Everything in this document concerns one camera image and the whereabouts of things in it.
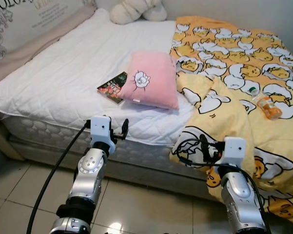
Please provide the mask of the dark red and green book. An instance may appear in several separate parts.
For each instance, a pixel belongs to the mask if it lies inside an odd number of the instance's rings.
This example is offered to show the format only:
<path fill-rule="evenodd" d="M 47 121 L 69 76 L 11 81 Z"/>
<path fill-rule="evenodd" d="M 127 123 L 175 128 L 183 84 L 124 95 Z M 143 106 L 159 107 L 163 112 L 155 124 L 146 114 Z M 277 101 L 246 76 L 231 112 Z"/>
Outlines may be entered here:
<path fill-rule="evenodd" d="M 121 92 L 122 87 L 126 83 L 128 79 L 128 74 L 126 72 L 121 72 L 111 80 L 107 81 L 106 83 L 100 85 L 97 88 L 99 94 L 105 96 L 113 103 L 120 104 L 122 103 L 122 99 L 118 96 Z"/>

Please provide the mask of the pink pillow with cartoon print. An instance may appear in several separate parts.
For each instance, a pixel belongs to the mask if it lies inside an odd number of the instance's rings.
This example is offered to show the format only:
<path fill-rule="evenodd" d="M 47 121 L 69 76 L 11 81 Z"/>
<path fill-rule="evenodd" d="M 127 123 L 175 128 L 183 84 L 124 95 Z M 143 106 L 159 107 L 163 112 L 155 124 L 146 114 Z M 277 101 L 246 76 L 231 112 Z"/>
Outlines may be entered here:
<path fill-rule="evenodd" d="M 118 97 L 133 103 L 179 110 L 176 68 L 169 53 L 137 51 L 130 55 L 128 78 Z"/>

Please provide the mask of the clear plastic bottle orange label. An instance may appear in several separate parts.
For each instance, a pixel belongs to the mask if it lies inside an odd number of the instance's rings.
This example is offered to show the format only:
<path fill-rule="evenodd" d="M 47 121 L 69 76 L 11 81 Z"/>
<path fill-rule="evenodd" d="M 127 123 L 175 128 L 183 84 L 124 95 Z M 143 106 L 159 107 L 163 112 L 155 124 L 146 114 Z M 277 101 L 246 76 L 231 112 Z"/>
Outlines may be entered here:
<path fill-rule="evenodd" d="M 266 118 L 270 120 L 279 119 L 282 115 L 282 111 L 274 104 L 273 100 L 269 96 L 263 94 L 258 88 L 249 88 L 253 101 L 261 109 Z"/>

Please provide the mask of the beige bed base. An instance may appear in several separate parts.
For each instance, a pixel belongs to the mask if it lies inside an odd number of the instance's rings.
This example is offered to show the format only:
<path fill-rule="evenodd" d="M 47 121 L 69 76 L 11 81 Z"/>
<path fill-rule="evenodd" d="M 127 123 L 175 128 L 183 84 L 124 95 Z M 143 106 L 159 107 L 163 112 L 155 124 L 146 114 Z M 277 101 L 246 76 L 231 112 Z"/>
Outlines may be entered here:
<path fill-rule="evenodd" d="M 78 118 L 71 126 L 40 119 L 0 115 L 3 138 L 17 156 L 48 165 L 55 164 L 62 152 L 84 125 Z M 215 200 L 206 185 L 206 175 L 169 160 L 171 147 L 148 145 L 129 138 L 119 141 L 109 156 L 105 176 L 156 189 Z"/>

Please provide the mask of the white quilted bed mattress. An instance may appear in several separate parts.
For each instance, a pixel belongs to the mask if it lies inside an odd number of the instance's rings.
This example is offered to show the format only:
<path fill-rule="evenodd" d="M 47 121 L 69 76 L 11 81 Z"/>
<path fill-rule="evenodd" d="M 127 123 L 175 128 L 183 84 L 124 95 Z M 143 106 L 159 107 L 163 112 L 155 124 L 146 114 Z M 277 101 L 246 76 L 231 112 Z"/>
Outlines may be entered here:
<path fill-rule="evenodd" d="M 6 116 L 0 120 L 10 132 L 10 142 L 28 159 L 54 163 L 71 142 L 76 129 L 27 117 Z M 154 185 L 188 179 L 206 181 L 206 174 L 170 160 L 170 146 L 148 145 L 126 139 L 110 156 L 106 175 L 120 180 Z"/>

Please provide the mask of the white quilted mattress pad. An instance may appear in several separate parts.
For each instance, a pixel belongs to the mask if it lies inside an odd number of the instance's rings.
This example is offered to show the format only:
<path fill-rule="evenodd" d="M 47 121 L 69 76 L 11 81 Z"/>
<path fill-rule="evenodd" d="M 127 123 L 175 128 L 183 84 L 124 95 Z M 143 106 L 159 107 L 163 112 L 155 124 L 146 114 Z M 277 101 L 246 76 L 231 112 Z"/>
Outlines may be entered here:
<path fill-rule="evenodd" d="M 25 117 L 76 129 L 92 116 L 106 115 L 118 131 L 128 119 L 128 140 L 173 145 L 195 111 L 178 94 L 179 110 L 114 103 L 97 88 L 128 69 L 137 51 L 169 53 L 173 21 L 112 23 L 108 11 L 92 17 L 44 49 L 0 82 L 0 116 Z"/>

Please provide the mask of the yellow cartoon print blanket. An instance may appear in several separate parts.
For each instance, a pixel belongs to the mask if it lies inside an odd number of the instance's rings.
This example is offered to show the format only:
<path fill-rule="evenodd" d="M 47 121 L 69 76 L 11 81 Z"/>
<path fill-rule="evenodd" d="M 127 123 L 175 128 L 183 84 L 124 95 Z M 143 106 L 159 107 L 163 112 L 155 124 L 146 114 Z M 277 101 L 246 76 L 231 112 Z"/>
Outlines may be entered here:
<path fill-rule="evenodd" d="M 176 19 L 171 56 L 177 91 L 195 107 L 173 149 L 189 137 L 246 140 L 242 169 L 267 192 L 265 211 L 293 224 L 293 53 L 274 33 L 243 29 L 207 17 Z M 269 96 L 282 111 L 270 120 L 249 88 Z M 173 156 L 171 161 L 180 163 Z M 220 176 L 206 174 L 209 193 L 222 201 Z"/>

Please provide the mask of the beige plush toy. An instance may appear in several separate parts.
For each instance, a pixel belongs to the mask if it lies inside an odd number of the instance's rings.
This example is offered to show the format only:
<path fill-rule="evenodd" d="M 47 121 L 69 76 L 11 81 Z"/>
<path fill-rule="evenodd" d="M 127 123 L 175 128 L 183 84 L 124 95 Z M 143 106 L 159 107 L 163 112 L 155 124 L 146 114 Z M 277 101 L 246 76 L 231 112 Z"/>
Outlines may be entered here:
<path fill-rule="evenodd" d="M 164 21 L 168 13 L 162 0 L 122 0 L 109 13 L 110 21 L 115 24 L 129 24 L 140 17 L 148 21 Z"/>

